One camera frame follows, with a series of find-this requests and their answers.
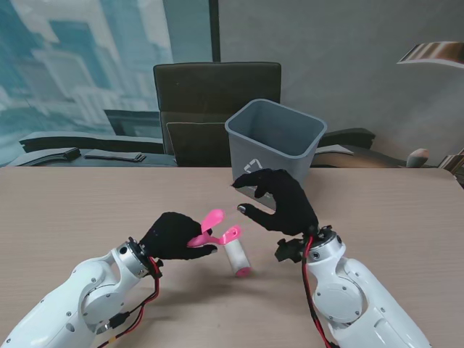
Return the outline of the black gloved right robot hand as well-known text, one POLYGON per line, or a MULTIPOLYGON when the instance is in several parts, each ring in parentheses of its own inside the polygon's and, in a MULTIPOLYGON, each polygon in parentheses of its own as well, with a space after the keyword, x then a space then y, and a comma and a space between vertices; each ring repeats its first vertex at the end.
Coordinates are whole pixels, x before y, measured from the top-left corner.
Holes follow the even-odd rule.
POLYGON ((275 212, 266 213, 252 204, 239 204, 237 210, 268 231, 278 231, 288 236, 303 233, 317 236, 319 222, 304 189, 285 170, 261 169, 238 177, 232 187, 241 189, 252 186, 255 198, 271 194, 275 212))

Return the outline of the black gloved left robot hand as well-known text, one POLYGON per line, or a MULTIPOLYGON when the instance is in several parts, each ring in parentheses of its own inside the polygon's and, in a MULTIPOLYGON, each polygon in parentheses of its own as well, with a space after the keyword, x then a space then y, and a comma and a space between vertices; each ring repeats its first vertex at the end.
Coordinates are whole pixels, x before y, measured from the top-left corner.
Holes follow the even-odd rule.
POLYGON ((190 240, 202 234, 201 225, 178 212, 164 212, 139 244, 147 256, 161 260, 194 260, 216 253, 212 244, 188 247, 190 240))

